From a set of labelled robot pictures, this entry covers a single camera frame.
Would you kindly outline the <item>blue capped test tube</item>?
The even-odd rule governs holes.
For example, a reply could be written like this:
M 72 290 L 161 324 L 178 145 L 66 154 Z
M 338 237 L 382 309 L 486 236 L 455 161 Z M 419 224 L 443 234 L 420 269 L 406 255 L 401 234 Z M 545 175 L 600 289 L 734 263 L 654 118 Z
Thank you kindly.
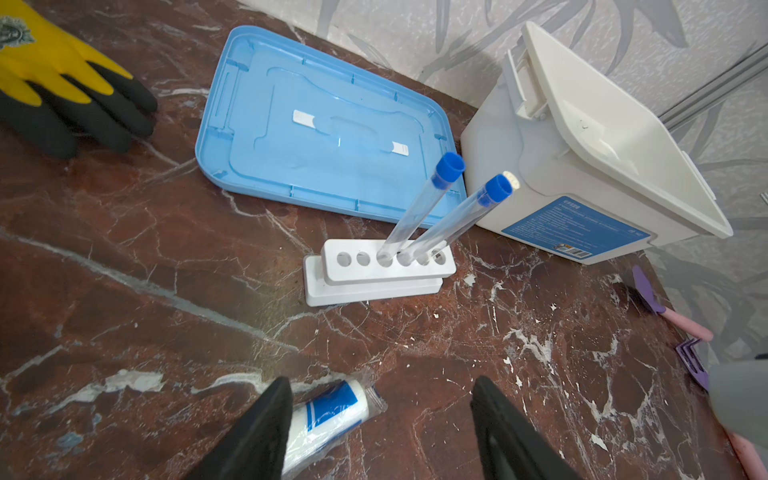
M 494 176 L 401 251 L 397 255 L 398 262 L 407 266 L 414 261 L 428 261 L 436 257 L 514 192 L 502 173 Z
M 392 264 L 402 246 L 463 174 L 465 168 L 463 158 L 456 153 L 448 152 L 441 157 L 434 173 L 427 179 L 420 193 L 377 252 L 376 258 L 380 265 L 388 267 Z

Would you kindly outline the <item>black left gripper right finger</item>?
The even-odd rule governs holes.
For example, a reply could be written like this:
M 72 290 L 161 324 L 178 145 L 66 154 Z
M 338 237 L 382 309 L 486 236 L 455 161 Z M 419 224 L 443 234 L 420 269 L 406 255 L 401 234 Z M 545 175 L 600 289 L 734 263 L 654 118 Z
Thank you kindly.
M 486 479 L 579 477 L 490 378 L 475 380 L 470 408 Z

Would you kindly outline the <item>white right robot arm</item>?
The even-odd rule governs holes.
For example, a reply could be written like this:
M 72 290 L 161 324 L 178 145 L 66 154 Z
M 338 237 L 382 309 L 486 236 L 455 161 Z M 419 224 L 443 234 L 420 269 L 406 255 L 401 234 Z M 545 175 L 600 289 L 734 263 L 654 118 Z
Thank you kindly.
M 729 431 L 767 448 L 767 359 L 716 364 L 709 370 L 715 416 Z

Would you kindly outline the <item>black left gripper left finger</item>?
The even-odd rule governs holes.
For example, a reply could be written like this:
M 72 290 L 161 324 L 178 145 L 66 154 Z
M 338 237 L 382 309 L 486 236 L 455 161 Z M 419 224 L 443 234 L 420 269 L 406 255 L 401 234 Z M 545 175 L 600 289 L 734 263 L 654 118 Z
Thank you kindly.
M 279 479 L 293 412 L 289 380 L 279 377 L 186 475 L 188 479 Z

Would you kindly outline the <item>white stoppered test tube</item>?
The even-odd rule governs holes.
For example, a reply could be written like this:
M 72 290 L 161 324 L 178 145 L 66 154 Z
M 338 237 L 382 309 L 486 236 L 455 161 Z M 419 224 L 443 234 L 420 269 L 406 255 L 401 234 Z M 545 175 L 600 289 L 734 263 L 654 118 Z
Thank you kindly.
M 502 175 L 507 180 L 512 191 L 516 191 L 520 188 L 520 182 L 518 178 L 509 171 L 503 171 Z

